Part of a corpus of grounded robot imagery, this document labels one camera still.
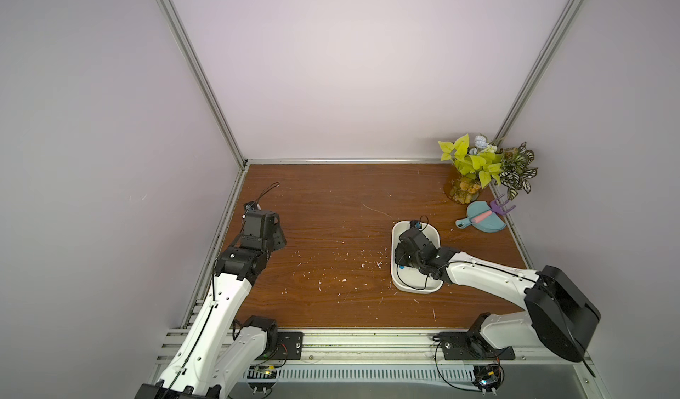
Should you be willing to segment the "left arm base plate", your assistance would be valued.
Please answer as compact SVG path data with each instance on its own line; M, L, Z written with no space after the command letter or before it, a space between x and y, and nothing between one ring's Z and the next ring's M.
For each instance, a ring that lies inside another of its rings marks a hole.
M294 331L279 332L272 349L266 351L262 358L269 361L299 361L302 358L304 333Z

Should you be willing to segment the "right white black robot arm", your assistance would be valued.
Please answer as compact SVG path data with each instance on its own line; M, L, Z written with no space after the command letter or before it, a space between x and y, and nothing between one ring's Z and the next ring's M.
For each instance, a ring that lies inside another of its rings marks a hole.
M472 287L519 307L506 315L481 314L460 334L444 339L476 359L509 359L517 348L542 347L582 362L601 314L561 269L513 268L444 247L437 230L398 222L391 234L391 278L398 290L437 293L444 285Z

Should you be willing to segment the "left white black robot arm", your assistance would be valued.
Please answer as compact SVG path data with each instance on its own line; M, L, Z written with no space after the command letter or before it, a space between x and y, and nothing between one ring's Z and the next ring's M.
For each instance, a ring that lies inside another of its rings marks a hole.
M228 349L221 349L272 253L285 245L278 214L257 202L246 204L242 227L214 264L191 330L159 379L143 384L137 398L227 398L256 358L274 353L277 324L264 317L247 319Z

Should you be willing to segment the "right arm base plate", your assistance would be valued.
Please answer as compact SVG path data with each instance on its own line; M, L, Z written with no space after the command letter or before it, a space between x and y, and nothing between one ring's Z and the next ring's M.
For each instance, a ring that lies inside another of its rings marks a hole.
M463 332L441 332L433 336L446 361L512 361L512 347L496 349L479 335Z

